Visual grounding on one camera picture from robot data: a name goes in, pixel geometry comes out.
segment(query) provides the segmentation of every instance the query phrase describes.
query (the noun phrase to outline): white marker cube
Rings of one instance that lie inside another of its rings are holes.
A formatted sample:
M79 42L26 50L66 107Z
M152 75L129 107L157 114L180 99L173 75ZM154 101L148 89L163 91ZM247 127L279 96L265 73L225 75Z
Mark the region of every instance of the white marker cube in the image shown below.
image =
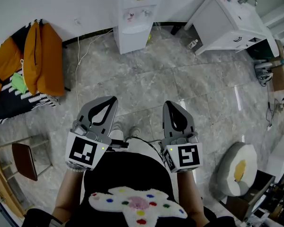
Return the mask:
M93 170L109 145L69 132L66 143L65 161Z
M202 143L167 145L163 150L171 172L184 172L203 165Z

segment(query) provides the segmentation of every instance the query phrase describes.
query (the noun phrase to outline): faucet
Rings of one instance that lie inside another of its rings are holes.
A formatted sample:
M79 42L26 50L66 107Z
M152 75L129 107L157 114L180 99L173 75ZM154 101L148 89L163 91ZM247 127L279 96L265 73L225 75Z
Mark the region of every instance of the faucet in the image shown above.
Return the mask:
M246 3L248 0L238 0L239 4Z

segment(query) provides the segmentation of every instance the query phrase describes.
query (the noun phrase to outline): drawer handle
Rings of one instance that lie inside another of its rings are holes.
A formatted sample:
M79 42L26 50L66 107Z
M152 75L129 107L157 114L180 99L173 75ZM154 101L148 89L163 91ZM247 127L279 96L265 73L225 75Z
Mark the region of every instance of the drawer handle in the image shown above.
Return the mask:
M242 37L239 37L238 39L234 40L234 42L239 42L242 40Z

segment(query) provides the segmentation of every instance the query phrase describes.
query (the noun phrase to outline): shoe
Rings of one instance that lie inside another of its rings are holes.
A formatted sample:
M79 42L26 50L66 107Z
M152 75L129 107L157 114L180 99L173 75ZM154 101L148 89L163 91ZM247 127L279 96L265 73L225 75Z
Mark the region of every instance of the shoe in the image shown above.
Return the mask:
M114 130L123 131L122 128L123 127L122 127L122 124L120 122L115 122L115 123L113 123L112 129L110 131L114 131Z
M137 126L134 126L129 130L130 136L139 137L140 134L141 134L141 130Z

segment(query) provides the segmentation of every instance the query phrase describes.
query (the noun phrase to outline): white round cushion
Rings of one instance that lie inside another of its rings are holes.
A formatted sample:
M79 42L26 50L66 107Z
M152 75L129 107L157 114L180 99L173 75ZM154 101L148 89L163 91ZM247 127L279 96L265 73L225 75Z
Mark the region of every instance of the white round cushion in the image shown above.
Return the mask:
M236 166L244 161L245 169L239 181L235 179ZM242 196L247 193L257 174L257 153L253 145L237 142L226 152L218 170L219 189L228 196Z

